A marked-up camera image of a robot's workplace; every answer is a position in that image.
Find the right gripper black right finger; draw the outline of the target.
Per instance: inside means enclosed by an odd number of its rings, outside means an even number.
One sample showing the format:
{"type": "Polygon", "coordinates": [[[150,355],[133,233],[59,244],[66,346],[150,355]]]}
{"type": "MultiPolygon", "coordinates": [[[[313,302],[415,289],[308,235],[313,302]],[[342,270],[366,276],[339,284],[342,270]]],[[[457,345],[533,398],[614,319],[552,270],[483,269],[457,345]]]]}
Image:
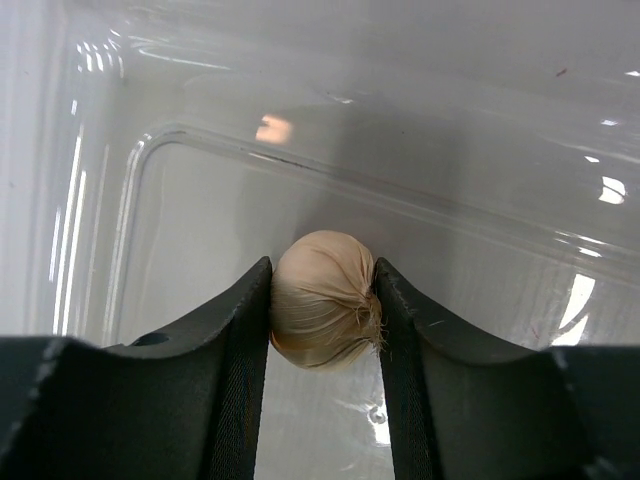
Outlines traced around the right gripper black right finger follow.
{"type": "Polygon", "coordinates": [[[635,479],[639,350],[534,351],[470,324],[376,263],[399,479],[635,479]]]}

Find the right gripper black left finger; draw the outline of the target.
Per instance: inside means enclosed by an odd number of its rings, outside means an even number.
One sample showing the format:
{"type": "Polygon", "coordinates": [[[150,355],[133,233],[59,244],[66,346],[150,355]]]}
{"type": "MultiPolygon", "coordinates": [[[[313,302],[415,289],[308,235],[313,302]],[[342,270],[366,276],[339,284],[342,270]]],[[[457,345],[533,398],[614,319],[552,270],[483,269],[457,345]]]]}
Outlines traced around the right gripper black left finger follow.
{"type": "Polygon", "coordinates": [[[272,265],[129,345],[1,341],[5,479],[250,479],[272,265]]]}

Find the white garlic bulb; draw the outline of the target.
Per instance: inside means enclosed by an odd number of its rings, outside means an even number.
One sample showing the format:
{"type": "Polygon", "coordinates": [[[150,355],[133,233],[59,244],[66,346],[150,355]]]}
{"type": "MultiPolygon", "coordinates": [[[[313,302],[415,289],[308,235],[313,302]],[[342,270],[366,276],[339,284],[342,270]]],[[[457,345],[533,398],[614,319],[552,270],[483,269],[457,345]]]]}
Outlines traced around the white garlic bulb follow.
{"type": "Polygon", "coordinates": [[[383,348],[375,259],[353,236],[320,230],[294,242],[274,269],[270,340],[305,370],[337,370],[383,348]]]}

